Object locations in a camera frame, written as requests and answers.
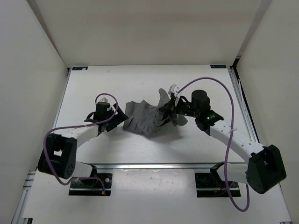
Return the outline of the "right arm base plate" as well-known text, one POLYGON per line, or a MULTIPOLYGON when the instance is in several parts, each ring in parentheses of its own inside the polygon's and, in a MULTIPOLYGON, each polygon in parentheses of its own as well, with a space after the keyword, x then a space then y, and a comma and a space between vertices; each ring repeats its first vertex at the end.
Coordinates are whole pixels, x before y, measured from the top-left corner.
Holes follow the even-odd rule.
POLYGON ((229 197, 224 180, 216 172, 216 169, 223 164, 223 162, 200 164, 198 168, 194 169, 197 198, 229 197))

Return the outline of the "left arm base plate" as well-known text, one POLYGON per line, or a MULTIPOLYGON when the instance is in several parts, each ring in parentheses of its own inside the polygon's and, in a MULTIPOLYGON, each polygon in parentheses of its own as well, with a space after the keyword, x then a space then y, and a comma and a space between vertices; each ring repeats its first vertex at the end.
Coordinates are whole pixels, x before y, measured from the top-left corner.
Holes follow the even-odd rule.
POLYGON ((92 170, 92 177, 101 179, 72 181, 69 188, 70 196, 110 196, 113 182, 112 172, 99 170, 96 167, 92 170))

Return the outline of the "grey pleated skirt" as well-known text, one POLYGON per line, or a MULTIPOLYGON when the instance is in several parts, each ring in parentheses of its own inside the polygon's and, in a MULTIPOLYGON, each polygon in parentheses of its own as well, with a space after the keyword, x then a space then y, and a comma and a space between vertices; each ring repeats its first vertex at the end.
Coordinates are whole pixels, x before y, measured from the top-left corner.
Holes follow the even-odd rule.
MULTIPOLYGON (((158 112, 158 108, 170 101, 167 92, 160 88, 158 90, 160 99, 157 106, 149 104, 142 100, 140 103, 130 101, 126 103, 125 114, 128 116, 123 124, 123 130, 143 135, 151 138, 159 132, 162 127, 171 123, 168 115, 158 112)), ((186 125, 188 120, 183 116, 178 116, 178 126, 186 125)))

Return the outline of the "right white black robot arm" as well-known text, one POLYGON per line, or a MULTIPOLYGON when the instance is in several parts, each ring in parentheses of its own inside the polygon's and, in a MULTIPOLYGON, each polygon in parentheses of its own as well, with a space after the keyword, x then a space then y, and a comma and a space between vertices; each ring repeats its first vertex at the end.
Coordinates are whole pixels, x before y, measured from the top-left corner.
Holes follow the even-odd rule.
POLYGON ((221 186, 226 181, 249 185, 255 192, 264 194, 283 181, 287 175, 280 150, 253 142, 236 129, 232 129, 224 118, 211 110, 210 99, 203 90, 195 90, 191 101, 179 93, 179 87, 172 85, 168 91, 169 102, 159 108, 173 124, 180 116, 193 117, 197 127, 207 135, 224 143, 243 160, 244 164, 220 162, 210 168, 210 182, 221 186))

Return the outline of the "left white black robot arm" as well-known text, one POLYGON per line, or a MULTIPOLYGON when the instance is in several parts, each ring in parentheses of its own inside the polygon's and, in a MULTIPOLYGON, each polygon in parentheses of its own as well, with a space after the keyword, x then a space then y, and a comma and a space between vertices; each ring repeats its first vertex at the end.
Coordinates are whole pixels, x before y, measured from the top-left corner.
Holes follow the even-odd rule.
POLYGON ((68 179, 76 167, 77 149, 85 142, 110 132, 126 121, 128 116, 117 104, 98 102, 96 110, 87 115, 84 124, 64 134, 51 133, 46 137, 44 151, 58 177, 68 179))

